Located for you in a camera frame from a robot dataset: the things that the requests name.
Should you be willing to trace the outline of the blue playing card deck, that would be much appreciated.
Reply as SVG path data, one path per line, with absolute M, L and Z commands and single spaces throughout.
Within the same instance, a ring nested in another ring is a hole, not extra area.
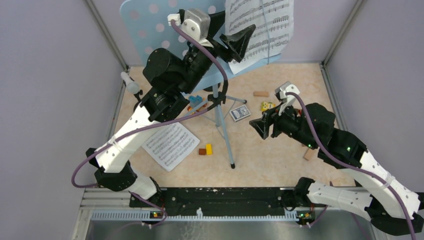
M 245 104 L 231 109 L 229 114 L 235 122 L 239 122 L 251 116 L 251 112 Z

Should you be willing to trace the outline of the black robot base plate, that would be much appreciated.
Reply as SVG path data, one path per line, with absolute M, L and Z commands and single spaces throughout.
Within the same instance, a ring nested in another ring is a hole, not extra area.
M 168 187 L 148 202 L 170 217 L 194 216 L 198 210 L 206 217 L 283 216 L 318 206 L 295 196 L 291 187 Z

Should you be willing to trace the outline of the aluminium frame rail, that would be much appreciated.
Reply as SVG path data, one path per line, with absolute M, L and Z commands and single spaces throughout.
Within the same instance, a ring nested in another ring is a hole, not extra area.
M 114 63 L 116 63 L 115 70 L 107 75 L 109 82 L 100 84 L 102 87 L 110 85 L 111 89 L 104 90 L 96 95 L 94 99 L 100 102 L 95 104 L 94 108 L 90 110 L 91 114 L 97 113 L 100 110 L 106 111 L 102 117 L 94 117 L 97 125 L 100 124 L 100 121 L 107 121 L 107 125 L 100 128 L 101 142 L 96 145 L 98 147 L 113 135 L 116 128 L 125 86 L 123 80 L 118 75 L 122 71 L 128 71 L 129 66 L 116 42 L 116 38 L 113 36 L 113 32 L 110 30 L 110 24 L 107 22 L 107 13 L 105 10 L 102 10 L 102 8 L 106 7 L 106 3 L 111 3 L 111 1 L 84 0 L 83 3 L 87 7 L 102 36 L 102 42 L 107 45 L 107 53 L 113 56 Z

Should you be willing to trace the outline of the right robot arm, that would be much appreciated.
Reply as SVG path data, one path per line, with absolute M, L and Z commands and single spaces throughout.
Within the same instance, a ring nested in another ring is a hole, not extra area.
M 268 109 L 261 118 L 249 122 L 262 139 L 286 134 L 312 150 L 326 164 L 355 179 L 365 192 L 337 190 L 311 178 L 302 177 L 284 206 L 327 205 L 358 215 L 374 227 L 393 236 L 420 233 L 424 219 L 423 193 L 400 184 L 373 157 L 367 146 L 353 133 L 335 128 L 335 115 L 318 103 L 305 109 L 288 106 Z

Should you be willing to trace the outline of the tan wooden block right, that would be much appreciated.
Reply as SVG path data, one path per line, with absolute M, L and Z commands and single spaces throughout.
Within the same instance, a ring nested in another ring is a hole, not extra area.
M 304 153 L 304 155 L 303 155 L 303 159 L 304 160 L 306 160 L 306 161 L 310 161 L 311 159 L 313 159 L 314 158 L 314 155 L 315 155 L 315 153 L 316 153 L 316 151 L 314 150 L 314 149 L 308 149 L 305 153 Z

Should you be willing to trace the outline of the sheet music page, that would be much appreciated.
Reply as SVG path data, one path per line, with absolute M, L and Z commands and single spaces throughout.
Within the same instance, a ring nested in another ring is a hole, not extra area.
M 227 0 L 225 34 L 233 35 L 255 25 L 241 62 L 232 61 L 229 68 L 238 74 L 257 62 L 280 55 L 294 35 L 293 0 Z
M 181 123 L 158 130 L 141 147 L 167 172 L 179 165 L 200 143 Z

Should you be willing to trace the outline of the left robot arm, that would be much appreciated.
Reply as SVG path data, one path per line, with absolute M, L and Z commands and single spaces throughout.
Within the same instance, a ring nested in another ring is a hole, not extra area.
M 151 88 L 138 101 L 132 116 L 108 142 L 86 151 L 86 162 L 96 168 L 96 185 L 114 192 L 129 191 L 149 207 L 160 202 L 159 187 L 153 178 L 132 169 L 130 157 L 159 129 L 181 122 L 180 113 L 188 106 L 192 93 L 212 66 L 222 75 L 222 90 L 210 94 L 212 107 L 226 101 L 228 75 L 220 64 L 241 62 L 256 26 L 214 37 L 225 23 L 224 11 L 206 14 L 191 8 L 168 15 L 168 24 L 187 41 L 188 51 L 180 58 L 166 48 L 155 49 L 148 57 L 143 76 Z

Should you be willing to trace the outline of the yellow owl toy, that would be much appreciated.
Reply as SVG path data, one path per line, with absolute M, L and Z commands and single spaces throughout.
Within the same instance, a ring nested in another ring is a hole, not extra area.
M 275 108 L 275 107 L 276 107 L 276 105 L 273 102 L 263 101 L 260 104 L 260 111 L 264 112 L 264 111 L 267 111 L 267 110 Z

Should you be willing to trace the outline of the blue toy train block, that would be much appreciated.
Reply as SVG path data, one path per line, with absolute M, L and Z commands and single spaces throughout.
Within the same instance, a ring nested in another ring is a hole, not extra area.
M 195 113 L 195 112 L 192 112 L 193 108 L 196 108 L 195 110 L 196 112 L 203 111 L 207 108 L 208 101 L 204 97 L 201 97 L 200 95 L 197 95 L 197 96 L 190 95 L 188 97 L 188 100 L 189 100 L 189 105 L 187 107 L 187 112 L 190 113 L 190 115 Z

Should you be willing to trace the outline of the brown wooden cylinder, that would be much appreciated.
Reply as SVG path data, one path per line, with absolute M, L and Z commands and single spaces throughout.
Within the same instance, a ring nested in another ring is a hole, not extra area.
M 201 155 L 201 156 L 206 156 L 208 154 L 208 151 L 207 151 L 206 148 L 200 148 L 198 150 L 198 154 Z

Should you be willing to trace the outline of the light wooden block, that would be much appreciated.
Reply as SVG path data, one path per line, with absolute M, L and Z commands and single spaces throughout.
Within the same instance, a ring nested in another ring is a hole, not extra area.
M 253 92 L 253 96 L 254 97 L 262 97 L 262 98 L 267 98 L 269 97 L 269 92 L 268 91 L 254 91 Z

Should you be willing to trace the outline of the yellow wooden block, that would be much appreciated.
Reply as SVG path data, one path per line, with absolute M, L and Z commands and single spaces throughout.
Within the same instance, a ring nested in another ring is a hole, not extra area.
M 211 143 L 207 143 L 205 145 L 206 155 L 212 155 L 213 154 L 213 146 Z

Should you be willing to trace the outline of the white microphone on stand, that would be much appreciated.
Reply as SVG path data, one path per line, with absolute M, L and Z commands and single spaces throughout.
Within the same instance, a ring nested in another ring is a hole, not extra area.
M 120 73 L 120 77 L 123 80 L 125 89 L 130 94 L 132 94 L 137 99 L 138 102 L 140 102 L 141 96 L 143 95 L 143 91 L 140 88 L 140 85 L 137 82 L 135 82 L 135 80 L 132 77 L 130 77 L 130 75 L 125 71 Z

